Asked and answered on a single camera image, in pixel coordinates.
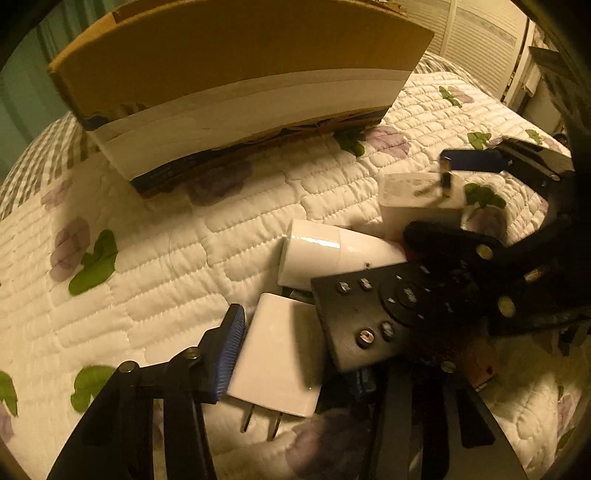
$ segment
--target white cylindrical adapter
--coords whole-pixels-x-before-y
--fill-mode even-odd
[[[323,223],[293,220],[277,283],[311,290],[310,279],[406,262],[398,244]]]

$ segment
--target green leaf print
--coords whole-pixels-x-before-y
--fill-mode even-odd
[[[0,402],[4,402],[13,417],[18,417],[17,392],[14,390],[12,378],[0,370]]]
[[[468,133],[468,141],[475,150],[484,150],[488,145],[488,141],[491,139],[491,134],[483,132],[470,132]]]
[[[447,100],[453,106],[458,106],[459,108],[462,108],[462,104],[460,103],[460,101],[457,98],[455,98],[451,93],[449,93],[444,87],[439,87],[439,93],[441,93],[441,96],[444,100]]]
[[[538,132],[536,132],[535,130],[532,129],[527,129],[525,131],[525,133],[527,133],[530,138],[538,145],[542,144],[542,137],[540,136],[540,134]]]
[[[333,136],[339,143],[341,150],[345,150],[357,158],[365,153],[363,145],[359,143],[359,141],[365,140],[363,128],[353,127],[337,130]]]
[[[482,187],[477,183],[468,183],[464,185],[464,192],[466,193],[466,203],[468,205],[478,203],[481,208],[493,205],[500,209],[505,208],[507,205],[507,202],[493,192],[491,188]]]
[[[85,253],[82,257],[84,269],[79,271],[70,281],[68,289],[71,295],[80,295],[107,279],[115,271],[117,244],[111,230],[103,230],[95,242],[95,251]]]
[[[74,380],[74,393],[70,396],[74,410],[84,413],[114,371],[115,369],[108,365],[91,365],[80,370]]]

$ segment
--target metal prong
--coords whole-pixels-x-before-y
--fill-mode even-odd
[[[246,430],[248,428],[248,424],[251,422],[251,417],[252,414],[255,411],[255,404],[251,404],[251,408],[248,409],[248,413],[246,414],[246,417],[244,417],[244,421],[242,422],[242,427],[240,427],[240,431],[242,433],[246,433]]]
[[[277,435],[277,431],[279,430],[279,424],[281,423],[281,417],[282,416],[283,416],[283,412],[282,411],[277,414],[277,419],[275,421],[275,426],[273,427],[273,431],[269,435],[269,438],[267,439],[267,442],[270,442],[271,440],[274,440],[275,439],[275,436]]]

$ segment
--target gray checkered fabric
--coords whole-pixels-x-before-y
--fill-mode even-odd
[[[425,52],[413,73],[451,72],[490,93],[466,70]],[[22,153],[0,188],[0,220],[51,184],[66,170],[98,151],[72,113],[50,124]]]

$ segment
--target floral pattern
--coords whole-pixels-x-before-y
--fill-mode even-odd
[[[89,245],[90,227],[83,218],[75,218],[60,230],[56,235],[56,248],[50,257],[49,275],[53,280],[62,282],[70,278]]]
[[[189,199],[194,205],[213,205],[222,198],[239,193],[252,176],[252,164],[239,161],[208,168],[198,178],[186,183]]]
[[[464,103],[473,103],[474,98],[464,93],[457,87],[439,87],[439,93],[444,100],[450,102],[453,106],[462,108]]]
[[[466,203],[471,207],[463,227],[469,232],[489,235],[505,243],[507,234],[505,199],[490,187],[483,187],[477,183],[466,184],[464,191]]]
[[[542,140],[544,140],[544,143],[548,145],[552,150],[557,152],[561,151],[560,144],[554,138],[544,135],[542,137]]]
[[[540,134],[535,131],[532,130],[530,128],[528,128],[525,133],[528,134],[528,136],[537,144],[537,145],[541,145],[542,144],[542,137],[540,136]]]
[[[474,150],[484,150],[488,146],[492,134],[484,132],[470,132],[468,133],[468,142]]]
[[[84,413],[96,398],[115,369],[109,365],[89,365],[76,375],[70,403],[78,413]]]
[[[4,403],[0,403],[0,439],[4,443],[8,443],[14,436],[12,430],[12,420]]]
[[[17,392],[12,383],[12,378],[6,372],[0,370],[0,403],[4,402],[13,417],[18,416]]]
[[[358,477],[369,441],[369,423],[344,410],[329,410],[298,425],[285,451],[287,464],[303,480]]]
[[[365,140],[365,132],[362,128],[353,127],[337,130],[333,136],[339,143],[341,150],[345,150],[357,158],[365,153],[365,149],[360,143],[362,140]]]
[[[365,143],[391,157],[403,159],[408,157],[410,143],[407,138],[393,127],[380,125],[365,132]]]
[[[503,141],[503,137],[491,138],[486,144],[487,148],[495,148],[499,143]]]
[[[558,401],[558,438],[568,431],[576,407],[572,395],[563,395]]]
[[[72,181],[70,179],[65,179],[57,187],[41,197],[41,204],[45,205],[45,210],[49,211],[63,202],[71,186]]]
[[[96,239],[94,252],[82,255],[83,268],[70,280],[70,294],[80,295],[106,282],[115,271],[118,253],[115,235],[111,230],[103,230]]]

